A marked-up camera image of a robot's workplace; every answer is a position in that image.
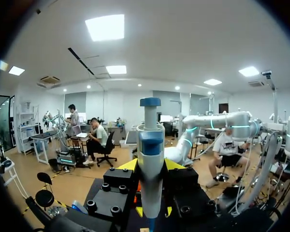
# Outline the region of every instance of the ceiling light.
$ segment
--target ceiling light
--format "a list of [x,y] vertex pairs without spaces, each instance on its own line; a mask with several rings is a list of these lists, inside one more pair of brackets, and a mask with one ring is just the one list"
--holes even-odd
[[0,70],[6,71],[8,66],[9,65],[7,63],[5,63],[4,61],[0,60]]
[[239,72],[246,77],[255,76],[259,74],[259,71],[253,66],[241,69],[239,70]]
[[85,21],[93,41],[117,40],[125,37],[125,15],[115,14]]
[[9,74],[13,74],[16,76],[19,76],[20,74],[22,74],[25,70],[18,68],[16,66],[13,66],[10,70],[9,70]]
[[210,86],[215,86],[215,85],[221,84],[222,82],[219,80],[210,79],[210,80],[204,81],[204,83]]
[[126,65],[106,66],[109,74],[127,74]]

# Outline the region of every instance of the seated man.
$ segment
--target seated man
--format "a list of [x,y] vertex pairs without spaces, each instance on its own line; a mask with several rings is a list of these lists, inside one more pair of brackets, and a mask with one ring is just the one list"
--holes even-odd
[[92,118],[90,124],[90,140],[88,140],[86,144],[88,159],[83,162],[84,165],[93,164],[93,161],[96,159],[93,153],[100,153],[101,150],[105,147],[108,139],[104,127],[99,124],[98,120],[95,117]]
[[216,180],[216,167],[229,167],[236,164],[242,164],[241,172],[237,180],[233,183],[234,185],[239,184],[244,175],[246,164],[248,162],[249,167],[250,161],[246,157],[238,155],[238,147],[247,149],[248,146],[248,143],[234,141],[232,138],[232,129],[226,129],[223,135],[221,135],[214,144],[214,158],[208,164],[213,179],[207,183],[206,187],[211,188],[219,184]]

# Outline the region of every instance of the air conditioner vent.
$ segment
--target air conditioner vent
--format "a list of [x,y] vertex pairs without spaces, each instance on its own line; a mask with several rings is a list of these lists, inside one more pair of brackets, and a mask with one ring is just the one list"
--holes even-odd
[[248,82],[248,84],[251,86],[251,87],[261,87],[261,86],[264,86],[264,83],[262,81],[250,81]]

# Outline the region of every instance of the standing man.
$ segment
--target standing man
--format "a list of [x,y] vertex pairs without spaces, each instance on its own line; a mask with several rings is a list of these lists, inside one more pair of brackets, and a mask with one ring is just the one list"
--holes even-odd
[[93,164],[93,161],[96,159],[94,156],[94,152],[100,152],[101,149],[104,149],[108,139],[108,135],[104,127],[99,124],[98,120],[95,117],[92,118],[90,124],[90,140],[88,140],[86,144],[88,159],[83,162],[84,165]]
[[68,108],[71,113],[71,119],[66,119],[66,122],[70,123],[72,127],[79,125],[79,116],[77,110],[75,109],[75,105],[71,104]]
[[230,167],[233,165],[235,166],[237,164],[242,164],[241,172],[233,185],[239,184],[244,175],[246,164],[248,163],[247,167],[249,167],[250,161],[246,157],[238,155],[238,147],[247,149],[249,144],[234,141],[232,138],[232,128],[227,128],[225,132],[223,132],[223,135],[221,135],[214,144],[214,158],[208,164],[209,171],[213,179],[206,184],[207,188],[211,188],[219,184],[216,180],[216,167]]

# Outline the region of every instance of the white t-shirt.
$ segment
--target white t-shirt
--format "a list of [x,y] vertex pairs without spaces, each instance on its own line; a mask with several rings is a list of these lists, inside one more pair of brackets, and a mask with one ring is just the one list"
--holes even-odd
[[215,142],[213,151],[218,152],[220,155],[232,156],[238,153],[238,147],[243,144],[244,142],[234,141],[231,135],[226,135],[224,132]]
[[95,133],[97,134],[97,139],[101,139],[100,144],[102,146],[106,146],[106,142],[107,142],[107,139],[108,139],[108,135],[107,135],[104,127],[101,126],[101,125],[99,125],[98,128],[96,128],[95,130],[93,130],[91,128],[91,134],[94,135]]

